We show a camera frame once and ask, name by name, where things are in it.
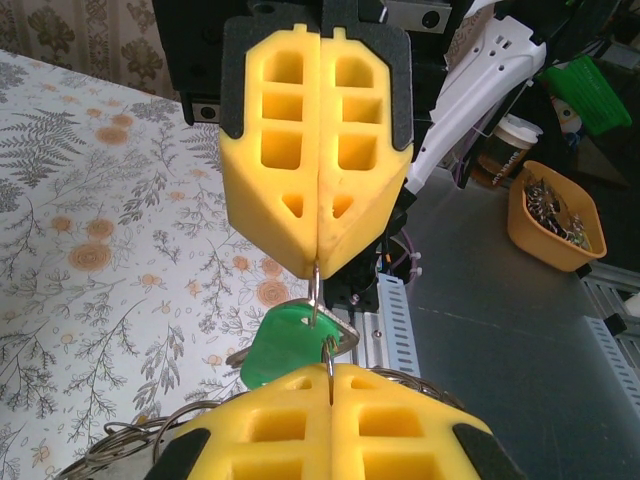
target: orange flower pattern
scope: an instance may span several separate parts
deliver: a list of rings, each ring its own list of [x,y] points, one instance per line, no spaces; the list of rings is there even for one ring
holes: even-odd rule
[[[77,39],[66,54],[57,20],[34,21],[59,62],[75,61]],[[129,49],[127,62],[147,75],[142,53]],[[0,162],[0,337],[24,342],[3,353],[1,427],[20,478],[51,480],[108,420],[242,390],[227,358],[307,288],[229,224],[217,126],[188,127],[176,102],[30,61],[0,51],[26,72],[0,92],[0,143],[42,138]],[[33,162],[8,166],[21,154]],[[34,401],[10,405],[26,398],[25,378]]]

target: keychain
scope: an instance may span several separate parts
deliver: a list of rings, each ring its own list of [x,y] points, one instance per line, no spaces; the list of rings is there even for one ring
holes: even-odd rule
[[[271,308],[251,346],[227,359],[228,365],[241,366],[240,378],[249,389],[323,361],[322,352],[327,341],[335,346],[334,356],[358,344],[358,332],[321,305],[319,297],[320,273],[316,264],[309,282],[308,298]]]

